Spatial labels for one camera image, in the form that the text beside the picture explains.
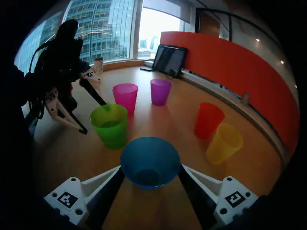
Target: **skyscraper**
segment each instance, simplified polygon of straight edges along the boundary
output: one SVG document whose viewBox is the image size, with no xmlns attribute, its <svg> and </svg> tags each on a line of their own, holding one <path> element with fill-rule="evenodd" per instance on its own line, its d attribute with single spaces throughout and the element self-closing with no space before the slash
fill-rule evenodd
<svg viewBox="0 0 307 230">
<path fill-rule="evenodd" d="M 140 41 L 140 48 L 147 48 L 147 39 L 143 39 Z"/>
<path fill-rule="evenodd" d="M 76 19 L 76 38 L 84 40 L 80 58 L 90 64 L 129 58 L 135 0 L 73 0 L 66 20 Z"/>
<path fill-rule="evenodd" d="M 151 43 L 150 43 L 150 49 L 158 49 L 158 45 L 159 45 L 159 39 L 157 36 L 153 36 L 151 39 Z"/>
<path fill-rule="evenodd" d="M 18 69 L 23 71 L 24 74 L 29 71 L 31 59 L 36 49 L 44 42 L 54 38 L 61 24 L 60 17 L 61 12 L 51 16 L 49 19 L 45 20 L 42 24 L 37 26 L 23 41 L 15 57 L 14 64 L 18 67 Z M 34 71 L 36 62 L 41 52 L 42 50 L 39 51 L 33 59 L 31 68 L 32 72 Z"/>
</svg>

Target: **glass window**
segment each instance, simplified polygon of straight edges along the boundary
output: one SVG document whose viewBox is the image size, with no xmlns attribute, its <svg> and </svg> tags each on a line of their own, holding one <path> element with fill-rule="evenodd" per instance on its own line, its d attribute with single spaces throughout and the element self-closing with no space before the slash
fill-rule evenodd
<svg viewBox="0 0 307 230">
<path fill-rule="evenodd" d="M 15 56 L 14 64 L 25 74 L 29 71 L 31 59 L 36 49 L 46 41 L 55 38 L 55 34 L 61 21 L 60 16 L 61 12 L 45 20 L 42 24 L 37 26 L 23 41 L 17 55 Z M 39 51 L 33 59 L 31 69 L 32 72 L 34 71 L 40 53 L 41 52 Z"/>
<path fill-rule="evenodd" d="M 155 58 L 160 44 L 161 32 L 189 31 L 189 28 L 190 24 L 179 18 L 143 8 L 140 21 L 138 58 Z"/>
<path fill-rule="evenodd" d="M 83 7 L 82 15 L 75 17 L 79 22 L 76 38 L 85 41 L 88 33 L 91 41 L 89 63 L 92 64 L 98 57 L 103 57 L 105 61 L 129 58 L 135 0 L 82 1 L 91 3 Z M 76 8 L 80 7 L 81 3 L 75 4 L 75 2 L 77 0 L 73 0 L 72 5 Z M 72 14 L 71 10 L 68 12 L 67 18 Z"/>
<path fill-rule="evenodd" d="M 64 21 L 76 19 L 79 29 L 76 39 L 83 39 L 80 58 L 93 64 L 94 59 L 105 61 L 129 58 L 132 15 L 135 0 L 72 0 Z M 39 25 L 25 39 L 15 58 L 16 66 L 28 72 L 35 50 L 44 42 L 55 38 L 63 21 L 59 12 Z M 38 53 L 32 65 L 34 69 Z"/>
</svg>

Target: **plastic cup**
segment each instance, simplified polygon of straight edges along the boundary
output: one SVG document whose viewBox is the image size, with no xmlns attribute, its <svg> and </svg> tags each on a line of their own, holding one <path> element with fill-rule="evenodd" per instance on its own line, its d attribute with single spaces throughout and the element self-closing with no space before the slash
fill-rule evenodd
<svg viewBox="0 0 307 230">
<path fill-rule="evenodd" d="M 181 167 L 177 150 L 158 137 L 130 142 L 120 156 L 125 176 L 137 186 L 153 189 L 171 182 Z"/>
<path fill-rule="evenodd" d="M 201 103 L 194 127 L 196 136 L 208 139 L 224 118 L 225 114 L 216 105 L 208 102 Z"/>
<path fill-rule="evenodd" d="M 128 114 L 134 114 L 137 90 L 138 86 L 130 83 L 119 84 L 113 87 L 115 103 L 124 106 Z"/>
<path fill-rule="evenodd" d="M 222 123 L 210 143 L 206 157 L 211 164 L 221 164 L 243 146 L 239 131 L 229 124 Z"/>
<path fill-rule="evenodd" d="M 154 105 L 165 105 L 172 83 L 165 79 L 152 79 L 150 87 L 152 103 Z"/>
<path fill-rule="evenodd" d="M 127 118 L 125 107 L 107 104 L 95 109 L 90 121 L 106 147 L 119 149 L 126 143 Z"/>
</svg>

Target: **pink cup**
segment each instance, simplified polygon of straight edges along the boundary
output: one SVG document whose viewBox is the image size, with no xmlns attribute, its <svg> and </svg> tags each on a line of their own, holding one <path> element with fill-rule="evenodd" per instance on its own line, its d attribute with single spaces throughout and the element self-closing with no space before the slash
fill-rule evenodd
<svg viewBox="0 0 307 230">
<path fill-rule="evenodd" d="M 150 81 L 150 87 L 151 102 L 154 105 L 165 105 L 172 83 L 164 79 L 152 79 Z"/>
<path fill-rule="evenodd" d="M 134 114 L 137 90 L 138 86 L 130 83 L 119 84 L 112 89 L 115 103 L 124 106 L 128 114 Z"/>
</svg>

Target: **blue cup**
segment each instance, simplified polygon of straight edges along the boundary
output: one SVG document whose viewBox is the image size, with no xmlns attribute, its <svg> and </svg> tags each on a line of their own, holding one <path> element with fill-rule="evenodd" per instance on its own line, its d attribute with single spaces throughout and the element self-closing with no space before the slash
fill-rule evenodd
<svg viewBox="0 0 307 230">
<path fill-rule="evenodd" d="M 177 150 L 158 137 L 142 137 L 130 142 L 120 156 L 125 176 L 144 189 L 171 182 L 181 167 Z"/>
</svg>

